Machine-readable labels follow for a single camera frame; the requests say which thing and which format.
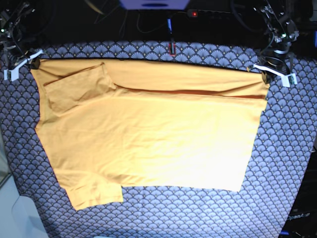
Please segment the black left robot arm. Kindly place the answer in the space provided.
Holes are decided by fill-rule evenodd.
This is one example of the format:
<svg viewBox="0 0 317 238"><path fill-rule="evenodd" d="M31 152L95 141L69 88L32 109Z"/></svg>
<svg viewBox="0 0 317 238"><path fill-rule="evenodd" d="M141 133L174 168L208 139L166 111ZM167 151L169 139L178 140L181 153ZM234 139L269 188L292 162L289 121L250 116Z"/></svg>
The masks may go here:
<svg viewBox="0 0 317 238"><path fill-rule="evenodd" d="M258 63L248 67L247 71L260 70L266 84L275 78L281 80L283 87L298 84L296 74L285 61L292 43L299 36L296 24L278 0L262 0L254 9L263 17L269 39L268 44L258 53Z"/></svg>

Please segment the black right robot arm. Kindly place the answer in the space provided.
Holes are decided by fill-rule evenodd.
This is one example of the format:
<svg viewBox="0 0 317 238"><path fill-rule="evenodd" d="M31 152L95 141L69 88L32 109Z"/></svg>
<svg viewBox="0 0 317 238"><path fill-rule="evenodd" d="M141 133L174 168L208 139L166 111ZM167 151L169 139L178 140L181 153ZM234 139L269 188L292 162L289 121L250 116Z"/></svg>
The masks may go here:
<svg viewBox="0 0 317 238"><path fill-rule="evenodd" d="M34 12L35 8L25 0L14 10L4 9L0 12L0 55L4 61L4 80L17 80L20 68L25 65L30 69L39 68L39 56L45 51L27 48L27 44L35 41L35 37L25 37L26 31L22 24L22 21Z"/></svg>

